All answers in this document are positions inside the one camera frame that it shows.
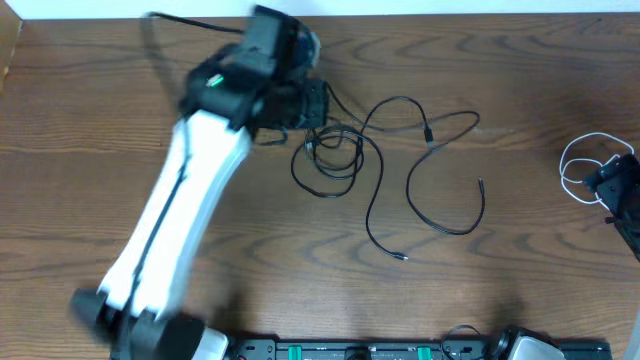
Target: robotic arm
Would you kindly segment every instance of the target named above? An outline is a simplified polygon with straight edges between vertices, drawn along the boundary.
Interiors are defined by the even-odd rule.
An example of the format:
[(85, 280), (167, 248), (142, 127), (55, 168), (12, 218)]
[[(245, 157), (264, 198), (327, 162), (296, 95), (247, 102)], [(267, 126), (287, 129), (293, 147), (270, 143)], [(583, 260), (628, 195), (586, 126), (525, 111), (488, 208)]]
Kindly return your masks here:
[(72, 308), (121, 357), (211, 359), (227, 338), (179, 314), (191, 263), (227, 182), (258, 129), (325, 125), (326, 83), (308, 79), (319, 43), (296, 19), (264, 7), (240, 44), (194, 69), (160, 177), (129, 243), (97, 292)]

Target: green connector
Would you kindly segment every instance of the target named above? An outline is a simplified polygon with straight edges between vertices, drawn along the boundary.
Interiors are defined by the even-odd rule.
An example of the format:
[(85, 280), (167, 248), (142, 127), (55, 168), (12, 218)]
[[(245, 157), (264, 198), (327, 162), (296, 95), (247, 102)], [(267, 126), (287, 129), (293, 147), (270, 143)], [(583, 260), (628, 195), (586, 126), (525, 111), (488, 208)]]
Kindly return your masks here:
[(289, 360), (302, 360), (302, 347), (289, 346)]
[(418, 360), (433, 360), (431, 358), (431, 348), (418, 348)]

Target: black cable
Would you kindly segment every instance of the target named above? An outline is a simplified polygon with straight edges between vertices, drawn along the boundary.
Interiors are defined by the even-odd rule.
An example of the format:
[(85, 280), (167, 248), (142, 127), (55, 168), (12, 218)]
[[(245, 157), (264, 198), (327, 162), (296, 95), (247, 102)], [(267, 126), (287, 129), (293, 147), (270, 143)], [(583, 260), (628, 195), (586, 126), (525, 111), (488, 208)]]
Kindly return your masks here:
[(423, 161), (425, 161), (427, 158), (429, 158), (434, 153), (438, 152), (440, 149), (445, 147), (447, 144), (451, 143), (452, 141), (456, 141), (457, 139), (459, 139), (462, 136), (464, 136), (465, 134), (467, 134), (474, 127), (476, 127), (478, 125), (478, 123), (480, 122), (480, 114), (478, 114), (475, 111), (458, 111), (458, 112), (451, 113), (451, 114), (448, 114), (448, 115), (449, 115), (449, 117), (451, 117), (451, 116), (457, 116), (457, 115), (462, 115), (462, 114), (475, 115), (476, 116), (476, 120), (473, 122), (473, 124), (471, 126), (469, 126), (466, 130), (464, 130), (460, 134), (452, 137), (451, 139), (443, 142), (442, 144), (440, 144), (440, 145), (438, 145), (438, 146), (436, 146), (434, 148), (429, 149), (429, 151), (427, 151), (424, 155), (422, 155), (418, 159), (418, 161), (416, 161), (415, 164), (413, 164), (413, 166), (411, 167), (411, 170), (409, 170), (409, 174), (407, 175), (407, 186), (405, 188), (405, 193), (406, 193), (406, 196), (407, 196), (407, 202), (409, 202), (409, 206), (411, 206), (411, 209), (413, 209), (413, 211), (416, 213), (416, 215), (418, 215), (420, 220), (422, 220), (425, 224), (431, 226), (432, 228), (434, 228), (434, 229), (436, 229), (436, 230), (438, 230), (438, 231), (440, 231), (440, 232), (442, 232), (444, 234), (447, 234), (447, 235), (467, 235), (470, 232), (472, 232), (473, 230), (475, 230), (475, 228), (478, 227), (478, 224), (480, 224), (480, 221), (482, 220), (482, 216), (484, 215), (484, 206), (485, 206), (484, 182), (482, 181), (482, 178), (480, 178), (480, 177), (478, 178), (478, 186), (480, 187), (480, 195), (481, 195), (481, 198), (482, 198), (482, 206), (480, 208), (480, 214), (478, 214), (478, 218), (473, 223), (473, 225), (471, 225), (471, 227), (469, 227), (466, 230), (452, 230), (452, 229), (448, 229), (448, 228), (446, 228), (446, 227), (434, 222), (433, 220), (429, 219), (424, 214), (422, 214), (422, 212), (420, 212), (420, 210), (418, 210), (418, 208), (413, 204), (413, 201), (411, 201), (411, 193), (410, 193), (411, 177), (413, 176), (414, 170)]
[(185, 24), (185, 25), (191, 25), (191, 26), (197, 26), (197, 27), (201, 27), (204, 29), (209, 29), (209, 30), (214, 30), (214, 31), (219, 31), (219, 32), (228, 32), (228, 33), (232, 33), (232, 34), (244, 34), (244, 31), (240, 30), (240, 29), (234, 29), (234, 28), (229, 28), (229, 27), (225, 27), (225, 26), (219, 26), (219, 25), (213, 25), (213, 24), (207, 24), (207, 23), (203, 23), (200, 21), (195, 21), (195, 20), (191, 20), (191, 19), (187, 19), (187, 18), (183, 18), (183, 17), (179, 17), (179, 16), (173, 16), (173, 15), (169, 15), (169, 14), (164, 14), (161, 12), (156, 12), (156, 11), (151, 11), (148, 12), (144, 15), (144, 17), (146, 18), (162, 18), (162, 19), (166, 19), (169, 21), (173, 21), (173, 22), (177, 22), (177, 23), (181, 23), (181, 24)]
[[(427, 121), (427, 117), (425, 115), (425, 112), (422, 108), (422, 106), (420, 105), (419, 102), (417, 102), (416, 100), (407, 97), (407, 96), (394, 96), (388, 99), (385, 99), (381, 102), (379, 102), (378, 104), (376, 104), (376, 106), (373, 107), (373, 109), (367, 114), (367, 117), (364, 121), (360, 120), (357, 116), (355, 116), (351, 111), (349, 111), (344, 104), (340, 101), (340, 99), (336, 96), (335, 92), (333, 91), (333, 89), (330, 86), (327, 86), (329, 93), (331, 95), (331, 97), (334, 99), (334, 101), (336, 102), (336, 104), (338, 104), (338, 107), (340, 107), (340, 109), (347, 114), (352, 120), (354, 120), (355, 122), (357, 122), (358, 124), (360, 124), (362, 126), (362, 129), (360, 131), (356, 130), (355, 128), (348, 126), (348, 125), (343, 125), (338, 123), (338, 125), (331, 125), (331, 126), (327, 126), (325, 128), (322, 128), (320, 130), (317, 129), (312, 129), (312, 130), (308, 130), (306, 132), (305, 135), (305, 139), (303, 141), (302, 144), (300, 144), (296, 150), (293, 153), (293, 156), (291, 158), (291, 175), (294, 179), (294, 181), (300, 186), (302, 187), (304, 190), (306, 190), (307, 192), (309, 192), (310, 194), (317, 196), (317, 197), (321, 197), (321, 198), (337, 198), (340, 196), (343, 196), (345, 194), (347, 194), (352, 188), (353, 185), (355, 184), (355, 180), (356, 180), (356, 176), (358, 174), (358, 172), (360, 172), (360, 170), (362, 169), (362, 166), (364, 165), (364, 141), (366, 141), (367, 143), (369, 143), (378, 153), (378, 157), (380, 159), (380, 173), (378, 176), (378, 182), (376, 185), (376, 188), (374, 190), (373, 196), (371, 198), (371, 201), (369, 202), (369, 207), (367, 208), (367, 213), (366, 213), (366, 217), (365, 217), (365, 227), (367, 230), (367, 234), (369, 235), (369, 238), (371, 239), (371, 241), (374, 243), (374, 245), (376, 245), (376, 247), (378, 249), (380, 249), (382, 252), (384, 252), (385, 254), (392, 256), (393, 258), (396, 259), (400, 259), (400, 260), (407, 260), (408, 257), (402, 253), (399, 252), (392, 252), (387, 250), (385, 247), (383, 247), (377, 240), (376, 238), (373, 236), (373, 233), (371, 232), (371, 228), (369, 226), (369, 217), (371, 215), (371, 209), (373, 208), (373, 204), (376, 200), (376, 197), (378, 195), (378, 191), (380, 190), (380, 184), (382, 183), (382, 177), (383, 177), (383, 173), (384, 173), (384, 163), (383, 163), (383, 159), (382, 159), (382, 153), (380, 151), (380, 148), (377, 146), (377, 144), (371, 140), (369, 137), (365, 136), (363, 134), (365, 129), (372, 129), (372, 130), (376, 130), (376, 131), (381, 131), (381, 132), (400, 132), (400, 131), (409, 131), (409, 130), (423, 130), (424, 134), (425, 134), (425, 140), (427, 142), (427, 144), (429, 145), (432, 141), (433, 141), (433, 133), (431, 131), (431, 128), (429, 127), (429, 121)], [(413, 126), (408, 126), (408, 127), (397, 127), (397, 128), (382, 128), (382, 127), (378, 127), (378, 126), (373, 126), (373, 125), (369, 125), (369, 121), (371, 120), (372, 116), (374, 115), (374, 113), (384, 104), (390, 103), (392, 101), (396, 101), (396, 100), (402, 100), (402, 101), (408, 101), (412, 104), (414, 104), (415, 106), (418, 107), (418, 109), (420, 110), (420, 115), (422, 117), (422, 123), (421, 124), (417, 124), (417, 125), (413, 125)], [(478, 123), (480, 122), (480, 115), (475, 112), (475, 111), (458, 111), (458, 112), (453, 112), (453, 113), (449, 113), (449, 114), (445, 114), (445, 115), (441, 115), (438, 116), (434, 119), (432, 119), (432, 122), (435, 121), (440, 121), (440, 120), (444, 120), (450, 117), (454, 117), (454, 116), (459, 116), (459, 115), (465, 115), (465, 114), (471, 114), (474, 115), (476, 117), (475, 121), (473, 122), (473, 124), (471, 124), (467, 129), (465, 129), (463, 132), (461, 132), (460, 134), (448, 139), (447, 141), (443, 142), (442, 144), (434, 147), (434, 148), (430, 148), (423, 156), (421, 156), (415, 163), (414, 165), (411, 167), (411, 170), (409, 171), (408, 175), (407, 175), (407, 186), (406, 186), (406, 196), (407, 196), (407, 201), (409, 202), (409, 205), (411, 206), (411, 208), (413, 209), (413, 211), (416, 213), (416, 215), (427, 225), (431, 226), (432, 228), (441, 231), (445, 234), (450, 234), (450, 235), (464, 235), (464, 234), (468, 234), (470, 232), (472, 232), (480, 223), (480, 221), (482, 220), (482, 217), (484, 215), (484, 209), (485, 209), (485, 191), (484, 191), (484, 183), (482, 181), (482, 179), (478, 180), (478, 184), (480, 187), (480, 195), (482, 198), (482, 207), (480, 210), (480, 214), (478, 215), (477, 220), (475, 221), (475, 223), (467, 230), (451, 230), (451, 229), (447, 229), (437, 223), (435, 223), (434, 221), (430, 220), (429, 218), (427, 218), (424, 214), (422, 214), (422, 212), (420, 212), (418, 210), (418, 208), (414, 205), (413, 201), (411, 200), (411, 196), (410, 196), (410, 184), (411, 184), (411, 177), (413, 176), (413, 172), (415, 171), (415, 169), (418, 167), (418, 165), (420, 165), (424, 160), (426, 160), (427, 158), (429, 158), (431, 155), (433, 155), (435, 152), (441, 150), (443, 147), (445, 147), (446, 145), (450, 144), (453, 141), (458, 140), (459, 138), (461, 138), (462, 136), (466, 135), (468, 132), (470, 132), (473, 128), (475, 128)], [(330, 140), (337, 140), (336, 144), (329, 144), (327, 143), (327, 141)], [(350, 143), (352, 145), (354, 145), (355, 150), (353, 153), (353, 157), (348, 161), (348, 163), (346, 165), (333, 165), (325, 160), (323, 160), (319, 154), (318, 154), (318, 147), (321, 148), (326, 148), (326, 149), (338, 149), (341, 147), (341, 145), (343, 144), (343, 142), (347, 142)], [(333, 179), (333, 180), (349, 180), (349, 184), (347, 185), (347, 187), (342, 190), (342, 191), (338, 191), (338, 192), (333, 192), (333, 193), (328, 193), (328, 192), (321, 192), (321, 191), (317, 191), (313, 188), (311, 188), (310, 186), (303, 184), (298, 176), (296, 175), (295, 172), (295, 160), (298, 156), (298, 153), (304, 149), (305, 153), (307, 154), (307, 159), (314, 165), (314, 167), (316, 168), (316, 170), (318, 170), (321, 174), (323, 174), (324, 176), (328, 177), (329, 179)]]
[(170, 64), (171, 61), (165, 56), (162, 47), (156, 41), (153, 30), (153, 19), (146, 18), (140, 20), (140, 35), (144, 54), (149, 62), (151, 62), (153, 71), (158, 80), (160, 80), (167, 99), (170, 103), (175, 104), (174, 106), (177, 111), (180, 96), (179, 85), (174, 78), (173, 67)]
[(282, 134), (282, 137), (280, 139), (277, 140), (269, 140), (269, 141), (265, 141), (265, 142), (261, 142), (261, 143), (257, 143), (256, 145), (259, 146), (276, 146), (276, 145), (284, 145), (287, 143), (287, 141), (289, 140), (289, 131), (287, 130), (287, 128), (282, 128), (280, 129), (280, 134)]
[[(451, 351), (450, 351), (450, 350), (448, 350), (448, 349), (446, 349), (446, 348), (444, 347), (444, 342), (445, 342), (445, 341), (447, 341), (447, 339), (448, 339), (449, 337), (451, 337), (451, 335), (452, 335), (453, 333), (455, 333), (455, 332), (457, 332), (457, 331), (460, 331), (460, 330), (463, 330), (463, 329), (472, 330), (472, 331), (474, 331), (476, 334), (478, 334), (478, 335), (482, 336), (482, 334), (480, 334), (480, 332), (479, 332), (478, 330), (476, 330), (476, 328), (474, 328), (474, 327), (473, 327), (473, 326), (471, 326), (471, 325), (457, 325), (457, 326), (454, 326), (451, 330), (449, 330), (449, 331), (447, 332), (447, 335), (446, 335), (445, 337), (443, 337), (443, 338), (442, 338), (442, 340), (440, 340), (440, 351), (441, 351), (441, 353), (442, 353), (444, 356), (446, 356), (446, 357), (447, 357), (447, 359), (449, 359), (449, 360), (455, 360), (455, 359), (454, 359), (453, 357), (451, 357)], [(477, 358), (475, 358), (475, 359), (472, 359), (472, 360), (482, 360), (482, 359), (487, 360), (487, 357), (486, 357), (486, 355), (487, 355), (487, 350), (488, 350), (488, 347), (487, 347), (487, 348), (484, 348), (484, 349), (483, 349), (483, 351), (482, 351), (482, 355), (481, 355), (481, 356), (479, 356), (479, 357), (477, 357)]]

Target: wooden table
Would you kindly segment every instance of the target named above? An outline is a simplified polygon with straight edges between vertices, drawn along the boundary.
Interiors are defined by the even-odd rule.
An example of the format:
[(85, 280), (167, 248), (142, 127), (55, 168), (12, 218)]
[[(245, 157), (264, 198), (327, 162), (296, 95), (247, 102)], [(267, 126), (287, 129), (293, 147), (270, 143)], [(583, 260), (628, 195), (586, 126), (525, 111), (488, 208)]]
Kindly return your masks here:
[[(464, 237), (421, 223), (404, 182), (425, 151), (422, 134), (369, 132), (387, 170), (372, 228), (411, 258), (391, 259), (364, 230), (379, 170), (373, 153), (351, 193), (318, 199), (289, 173), (301, 141), (294, 135), (288, 146), (256, 147), (234, 175), (203, 239), (185, 309), (223, 331), (283, 338), (428, 338), (462, 323), (484, 333), (515, 323), (560, 338), (606, 338), (621, 357), (638, 309), (640, 264), (603, 223), (606, 211), (562, 190), (557, 169), (564, 146), (584, 133), (640, 146), (639, 20), (304, 19), (324, 45), (319, 75), (357, 114), (392, 95), (418, 99), (430, 116), (482, 114), (477, 129), (419, 168), (413, 191), (428, 215), (464, 227), (479, 209), (480, 175), (486, 216)], [(162, 21), (156, 31), (180, 81), (238, 41)], [(172, 106), (136, 20), (26, 24), (0, 96), (0, 357), (106, 357), (67, 304), (77, 287), (99, 284), (127, 242), (164, 162)], [(406, 104), (373, 120), (417, 121)], [(469, 121), (435, 124), (436, 140)], [(614, 150), (593, 141), (571, 156), (606, 160)], [(308, 181), (342, 186), (298, 165)]]

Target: coiled black cable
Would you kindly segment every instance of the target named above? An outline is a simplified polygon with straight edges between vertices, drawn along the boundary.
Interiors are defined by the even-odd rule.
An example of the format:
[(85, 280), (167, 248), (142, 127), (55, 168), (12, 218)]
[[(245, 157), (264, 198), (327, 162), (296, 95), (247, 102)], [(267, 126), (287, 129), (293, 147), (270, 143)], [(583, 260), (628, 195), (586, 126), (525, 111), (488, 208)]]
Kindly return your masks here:
[[(355, 116), (353, 114), (353, 112), (349, 111), (344, 104), (340, 101), (340, 99), (336, 96), (335, 92), (333, 91), (333, 89), (328, 86), (328, 90), (329, 90), (329, 94), (331, 95), (331, 97), (333, 98), (333, 100), (336, 102), (336, 104), (338, 105), (338, 107), (340, 107), (340, 109), (347, 114), (352, 120), (354, 120), (355, 122), (357, 122), (358, 124), (362, 125), (362, 129), (360, 129), (360, 131), (356, 130), (355, 128), (353, 128), (352, 126), (349, 125), (344, 125), (341, 124), (340, 122), (338, 122), (337, 125), (330, 125), (327, 126), (325, 128), (322, 129), (312, 129), (312, 130), (308, 130), (305, 134), (305, 139), (302, 142), (302, 144), (300, 144), (294, 151), (293, 156), (291, 158), (291, 176), (293, 177), (293, 180), (300, 186), (302, 187), (304, 190), (306, 190), (307, 192), (309, 192), (310, 194), (317, 196), (317, 197), (321, 197), (321, 198), (337, 198), (340, 196), (343, 196), (345, 194), (347, 194), (352, 188), (353, 185), (355, 184), (356, 181), (356, 176), (358, 174), (358, 172), (360, 172), (360, 170), (362, 169), (362, 166), (364, 165), (364, 142), (369, 143), (374, 150), (376, 151), (376, 153), (378, 154), (378, 158), (380, 161), (380, 172), (378, 175), (378, 181), (376, 184), (376, 188), (373, 192), (373, 196), (371, 197), (371, 201), (369, 202), (369, 206), (367, 208), (367, 213), (365, 216), (365, 228), (367, 230), (367, 234), (369, 235), (369, 238), (371, 239), (371, 242), (373, 242), (373, 244), (380, 249), (382, 252), (384, 252), (385, 254), (395, 258), (395, 259), (399, 259), (399, 260), (408, 260), (408, 257), (400, 252), (393, 252), (393, 251), (389, 251), (388, 249), (386, 249), (384, 246), (382, 246), (375, 238), (375, 236), (373, 235), (372, 231), (371, 231), (371, 227), (369, 225), (369, 218), (371, 215), (371, 210), (373, 208), (373, 204), (375, 203), (376, 197), (378, 195), (378, 192), (380, 190), (380, 185), (382, 183), (382, 178), (384, 175), (384, 160), (382, 157), (382, 152), (380, 150), (380, 148), (378, 147), (378, 145), (369, 137), (367, 137), (366, 135), (364, 135), (364, 130), (365, 129), (371, 129), (371, 130), (376, 130), (376, 131), (380, 131), (380, 132), (387, 132), (387, 133), (396, 133), (396, 132), (402, 132), (402, 131), (411, 131), (411, 130), (423, 130), (424, 134), (425, 134), (425, 140), (429, 146), (429, 150), (422, 155), (415, 163), (414, 165), (411, 167), (411, 170), (409, 171), (408, 175), (407, 175), (407, 184), (406, 184), (406, 196), (407, 196), (407, 201), (409, 203), (409, 206), (411, 207), (411, 209), (416, 213), (416, 215), (420, 218), (420, 220), (422, 220), (425, 224), (431, 226), (432, 228), (445, 233), (445, 234), (449, 234), (449, 235), (465, 235), (468, 234), (470, 232), (472, 232), (479, 224), (480, 221), (482, 220), (482, 217), (484, 215), (484, 209), (485, 209), (485, 190), (484, 190), (484, 182), (482, 181), (482, 178), (478, 178), (478, 185), (480, 187), (480, 195), (482, 198), (482, 206), (480, 209), (480, 214), (478, 215), (477, 220), (473, 223), (473, 225), (471, 225), (471, 227), (469, 227), (466, 230), (452, 230), (452, 229), (448, 229), (436, 222), (434, 222), (433, 220), (429, 219), (428, 217), (426, 217), (413, 203), (413, 201), (411, 200), (411, 192), (410, 192), (410, 185), (411, 185), (411, 177), (413, 176), (413, 173), (415, 171), (415, 169), (418, 167), (418, 165), (420, 165), (422, 162), (424, 162), (427, 158), (429, 158), (431, 155), (433, 155), (434, 153), (438, 152), (439, 150), (441, 150), (443, 147), (445, 147), (446, 145), (450, 144), (453, 141), (458, 140), (459, 138), (461, 138), (462, 136), (466, 135), (467, 133), (469, 133), (473, 128), (475, 128), (478, 123), (480, 123), (480, 114), (478, 114), (475, 111), (458, 111), (458, 112), (453, 112), (453, 113), (449, 113), (449, 114), (445, 114), (439, 117), (436, 117), (434, 119), (432, 119), (432, 122), (436, 122), (439, 120), (444, 120), (447, 118), (451, 118), (454, 116), (459, 116), (459, 115), (465, 115), (465, 114), (469, 114), (469, 115), (473, 115), (475, 116), (475, 121), (473, 122), (473, 124), (471, 124), (468, 128), (466, 128), (463, 132), (459, 133), (458, 135), (448, 139), (447, 141), (443, 142), (442, 144), (439, 144), (436, 147), (431, 147), (431, 142), (433, 141), (433, 133), (431, 131), (431, 128), (429, 127), (429, 121), (427, 121), (427, 116), (425, 115), (424, 109), (422, 108), (422, 105), (420, 105), (419, 102), (417, 102), (416, 100), (407, 97), (407, 96), (394, 96), (388, 99), (385, 99), (381, 102), (379, 102), (378, 104), (376, 104), (376, 106), (373, 107), (373, 109), (371, 109), (371, 111), (367, 114), (367, 117), (364, 121), (360, 120), (357, 116)], [(417, 124), (417, 125), (412, 125), (412, 126), (408, 126), (408, 127), (397, 127), (397, 128), (382, 128), (382, 127), (378, 127), (378, 126), (373, 126), (373, 125), (369, 125), (369, 121), (371, 120), (371, 117), (374, 115), (374, 113), (384, 104), (390, 103), (392, 101), (396, 101), (396, 100), (402, 100), (402, 101), (408, 101), (412, 104), (414, 104), (416, 107), (418, 107), (418, 109), (420, 110), (420, 115), (422, 117), (422, 123), (421, 124)], [(318, 154), (318, 148), (326, 148), (326, 149), (338, 149), (342, 146), (342, 144), (344, 142), (350, 143), (352, 145), (354, 145), (355, 150), (353, 153), (353, 157), (351, 158), (351, 160), (346, 164), (346, 165), (333, 165), (325, 160), (323, 160), (319, 154)], [(300, 179), (298, 178), (298, 176), (296, 175), (296, 171), (295, 171), (295, 161), (296, 158), (298, 156), (298, 154), (300, 153), (301, 150), (305, 151), (306, 153), (306, 157), (307, 159), (314, 165), (314, 167), (316, 168), (316, 170), (318, 170), (321, 174), (323, 174), (324, 176), (333, 179), (333, 180), (349, 180), (349, 184), (347, 185), (347, 187), (339, 192), (333, 192), (333, 193), (328, 193), (328, 192), (321, 192), (321, 191), (317, 191), (313, 188), (311, 188), (310, 186), (302, 183), (300, 181)]]

